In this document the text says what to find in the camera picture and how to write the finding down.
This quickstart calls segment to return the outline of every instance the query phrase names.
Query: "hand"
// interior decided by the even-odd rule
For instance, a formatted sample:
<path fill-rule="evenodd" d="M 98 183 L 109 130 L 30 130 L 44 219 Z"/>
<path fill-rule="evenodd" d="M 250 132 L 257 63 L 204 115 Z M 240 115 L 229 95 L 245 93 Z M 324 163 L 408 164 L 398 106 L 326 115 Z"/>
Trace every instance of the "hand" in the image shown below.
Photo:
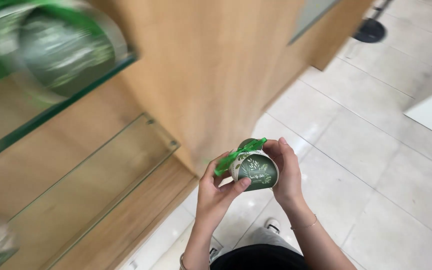
<path fill-rule="evenodd" d="M 237 182 L 232 181 L 220 188 L 218 187 L 223 179 L 230 177 L 228 171 L 225 171 L 221 176 L 214 175 L 219 160 L 227 156 L 228 153 L 225 152 L 211 161 L 199 181 L 195 227 L 210 230 L 211 234 L 223 219 L 231 202 L 251 184 L 251 179 L 245 177 Z"/>
<path fill-rule="evenodd" d="M 301 171 L 298 157 L 293 148 L 281 137 L 279 141 L 268 140 L 262 150 L 276 163 L 279 169 L 279 180 L 273 187 L 274 197 L 283 210 L 304 204 L 301 191 Z"/>

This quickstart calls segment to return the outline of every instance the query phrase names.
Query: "ribbon bow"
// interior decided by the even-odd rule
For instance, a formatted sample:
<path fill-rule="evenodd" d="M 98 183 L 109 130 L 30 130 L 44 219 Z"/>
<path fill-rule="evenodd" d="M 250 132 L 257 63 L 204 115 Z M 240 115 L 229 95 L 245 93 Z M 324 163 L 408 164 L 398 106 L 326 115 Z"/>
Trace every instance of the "ribbon bow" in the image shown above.
<path fill-rule="evenodd" d="M 258 150 L 258 148 L 262 147 L 263 144 L 265 144 L 267 141 L 266 138 L 262 138 L 261 140 L 254 139 L 250 141 L 248 144 L 246 144 L 243 148 L 237 148 L 236 151 L 229 153 L 228 156 L 223 157 L 219 160 L 219 164 L 214 169 L 214 174 L 217 176 L 222 175 L 225 171 L 227 171 L 230 168 L 231 163 L 233 163 L 239 154 L 242 152 L 250 152 Z"/>

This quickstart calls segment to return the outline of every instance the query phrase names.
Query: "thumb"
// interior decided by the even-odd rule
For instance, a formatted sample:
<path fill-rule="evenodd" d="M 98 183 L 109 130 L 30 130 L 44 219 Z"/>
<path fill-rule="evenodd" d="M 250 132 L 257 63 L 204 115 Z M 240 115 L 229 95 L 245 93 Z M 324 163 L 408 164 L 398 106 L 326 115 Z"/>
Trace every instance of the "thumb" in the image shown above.
<path fill-rule="evenodd" d="M 231 202 L 243 191 L 246 190 L 246 188 L 249 187 L 251 184 L 251 179 L 248 177 L 244 177 L 234 183 L 234 185 L 226 191 L 225 199 L 231 204 Z"/>
<path fill-rule="evenodd" d="M 278 144 L 281 155 L 283 156 L 285 168 L 289 164 L 298 164 L 298 157 L 294 153 L 293 148 L 286 142 L 285 138 L 279 138 Z"/>

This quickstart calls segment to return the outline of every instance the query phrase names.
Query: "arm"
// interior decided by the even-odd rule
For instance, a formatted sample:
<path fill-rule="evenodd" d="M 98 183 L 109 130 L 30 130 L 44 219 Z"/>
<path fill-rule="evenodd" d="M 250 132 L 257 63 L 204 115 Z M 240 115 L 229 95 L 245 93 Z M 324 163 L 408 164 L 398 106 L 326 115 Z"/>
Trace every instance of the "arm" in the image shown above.
<path fill-rule="evenodd" d="M 263 150 L 279 168 L 279 180 L 273 187 L 274 197 L 295 229 L 294 235 L 309 267 L 314 270 L 356 270 L 319 221 L 315 223 L 316 217 L 303 197 L 298 157 L 291 146 L 280 138 L 279 141 L 268 140 Z"/>
<path fill-rule="evenodd" d="M 227 155 L 228 152 L 210 162 L 199 181 L 196 219 L 183 255 L 183 265 L 187 270 L 208 270 L 211 236 L 231 202 L 251 184 L 249 178 L 243 178 L 236 183 L 218 187 L 224 178 L 230 176 L 228 171 L 221 176 L 214 176 L 219 160 Z"/>

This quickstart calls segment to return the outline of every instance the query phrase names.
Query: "shoe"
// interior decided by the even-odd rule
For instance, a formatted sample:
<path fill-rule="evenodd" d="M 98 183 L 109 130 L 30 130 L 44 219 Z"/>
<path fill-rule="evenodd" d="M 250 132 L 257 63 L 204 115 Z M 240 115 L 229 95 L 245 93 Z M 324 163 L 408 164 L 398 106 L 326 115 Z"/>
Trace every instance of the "shoe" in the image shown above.
<path fill-rule="evenodd" d="M 279 235 L 279 221 L 277 221 L 274 218 L 269 218 L 266 220 L 266 223 L 264 224 L 264 227 L 273 233 Z"/>

